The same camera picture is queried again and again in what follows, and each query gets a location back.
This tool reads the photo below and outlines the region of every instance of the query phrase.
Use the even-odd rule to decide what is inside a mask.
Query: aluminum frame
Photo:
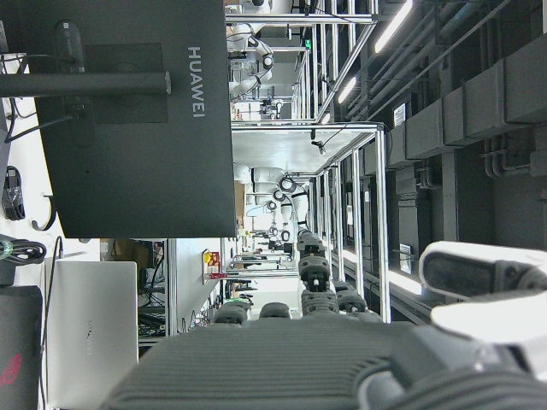
[[[341,161],[336,163],[334,168],[334,186],[336,203],[336,249],[338,256],[338,280],[345,281],[344,274],[344,222],[342,221],[342,172],[340,171]]]
[[[353,187],[352,211],[353,211],[353,241],[356,254],[356,290],[361,296],[365,296],[365,278],[362,265],[362,215],[361,215],[361,175],[360,175],[359,148],[351,151],[351,182]]]
[[[287,27],[300,26],[311,27],[314,24],[375,24],[372,15],[344,15],[336,17],[333,15],[313,13],[309,15],[281,14],[281,15],[226,15],[226,23],[260,23],[265,26]]]
[[[325,240],[326,240],[326,260],[328,261],[328,266],[332,267],[332,235],[331,235],[331,189],[329,183],[329,172],[326,171],[323,173],[323,214],[325,215]]]

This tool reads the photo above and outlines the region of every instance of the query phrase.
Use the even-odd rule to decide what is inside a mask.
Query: monitor
[[[65,235],[233,237],[224,2],[7,3]]]

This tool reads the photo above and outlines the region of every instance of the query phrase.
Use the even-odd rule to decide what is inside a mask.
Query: white wall
[[[198,311],[207,296],[218,283],[209,280],[202,284],[202,252],[221,251],[218,238],[177,239],[177,316],[179,331],[182,331],[182,318],[186,326],[190,324],[191,311]]]

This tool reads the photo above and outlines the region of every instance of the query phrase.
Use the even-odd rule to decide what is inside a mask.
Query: computer
[[[46,368],[53,407],[94,410],[138,363],[137,265],[58,261]]]
[[[224,2],[2,3],[65,236],[234,236]]]

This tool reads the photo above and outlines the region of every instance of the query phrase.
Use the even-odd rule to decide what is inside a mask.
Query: ceiling
[[[316,132],[325,143],[336,130]],[[315,173],[362,132],[343,130],[325,146],[325,155],[311,144],[309,131],[232,130],[233,161],[248,167],[277,167],[288,173]]]

